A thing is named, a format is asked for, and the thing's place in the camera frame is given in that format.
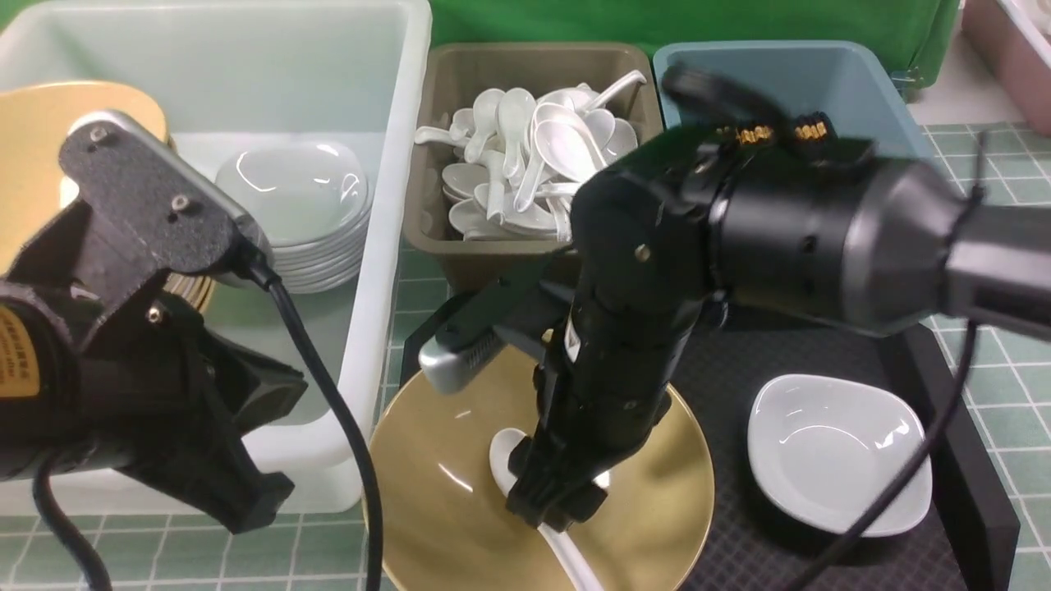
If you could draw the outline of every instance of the yellow label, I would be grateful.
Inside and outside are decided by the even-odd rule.
[[[40,394],[40,365],[29,332],[15,312],[0,306],[0,399]]]

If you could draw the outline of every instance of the black cable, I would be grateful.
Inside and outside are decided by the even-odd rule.
[[[303,356],[307,370],[313,376],[317,387],[321,388],[325,401],[335,414],[339,427],[347,435],[347,443],[350,444],[350,451],[354,455],[354,463],[357,464],[357,471],[362,475],[362,491],[365,496],[365,514],[368,519],[368,558],[365,568],[365,591],[379,591],[379,584],[384,572],[384,516],[379,501],[379,481],[376,477],[376,469],[372,465],[372,456],[369,454],[369,444],[365,441],[354,415],[347,408],[347,403],[339,394],[339,389],[325,367],[317,349],[314,348],[303,319],[295,309],[292,297],[281,283],[281,277],[269,267],[266,257],[254,245],[245,244],[242,251],[244,266],[239,269],[239,274],[245,279],[250,279],[264,291],[273,298],[277,312],[281,314],[285,327],[288,329],[292,343]]]
[[[952,381],[952,392],[945,409],[939,414],[927,431],[927,436],[923,443],[912,453],[908,462],[902,467],[890,484],[880,493],[880,496],[869,506],[868,509],[858,518],[850,529],[836,538],[832,544],[825,549],[806,569],[801,572],[784,591],[801,591],[807,585],[813,583],[825,569],[839,562],[854,545],[861,539],[862,533],[872,525],[880,515],[886,511],[887,507],[898,498],[902,490],[912,481],[912,476],[920,471],[920,467],[930,455],[934,446],[939,445],[945,437],[945,432],[949,423],[960,408],[960,403],[964,400],[964,385],[967,384],[967,375],[971,370],[971,362],[974,358],[974,347],[977,342],[977,324],[974,321],[967,322],[967,332],[964,337],[964,348],[960,353],[960,369],[956,370]]]
[[[51,452],[37,468],[33,477],[33,501],[40,512],[40,521],[51,530],[62,547],[77,561],[87,588],[91,591],[112,591],[114,584],[109,579],[106,566],[102,564],[99,553],[91,543],[80,533],[77,526],[62,512],[55,494],[51,492],[51,472],[62,457],[62,450]]]

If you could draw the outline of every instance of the black tray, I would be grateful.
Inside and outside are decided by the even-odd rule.
[[[405,344],[401,384],[419,348],[470,294],[446,303]],[[716,509],[684,590],[776,591],[830,539],[774,508],[747,465],[745,426],[760,388],[784,373],[816,373],[892,391],[925,424],[948,396],[951,374],[931,332],[914,326],[869,339],[810,323],[735,309],[725,329],[691,338],[672,383],[696,414],[716,472]],[[952,422],[934,454],[936,511],[912,531],[863,541],[811,586],[834,591],[1006,591],[1018,519],[970,416]]]

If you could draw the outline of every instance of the gold-rimmed plate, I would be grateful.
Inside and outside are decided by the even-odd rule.
[[[417,374],[372,437],[384,507],[385,568],[401,591],[572,591],[540,535],[504,509],[489,468],[500,429],[536,426],[533,362],[508,347],[459,394]],[[689,574],[715,509],[704,433],[682,398],[637,454],[612,470],[610,496],[570,529],[607,591],[673,591]]]

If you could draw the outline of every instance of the gold plate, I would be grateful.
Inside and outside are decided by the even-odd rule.
[[[0,94],[0,272],[22,244],[59,212],[59,149],[69,128],[88,113],[124,111],[158,138],[168,127],[157,101],[111,82],[63,82]]]
[[[539,533],[504,509],[489,468],[497,431],[536,426],[535,362],[507,347],[455,395],[416,374],[376,425],[384,566],[401,591],[573,591]],[[606,591],[673,591],[689,574],[715,509],[704,433],[671,386],[672,409],[613,469],[610,496],[570,529]]]

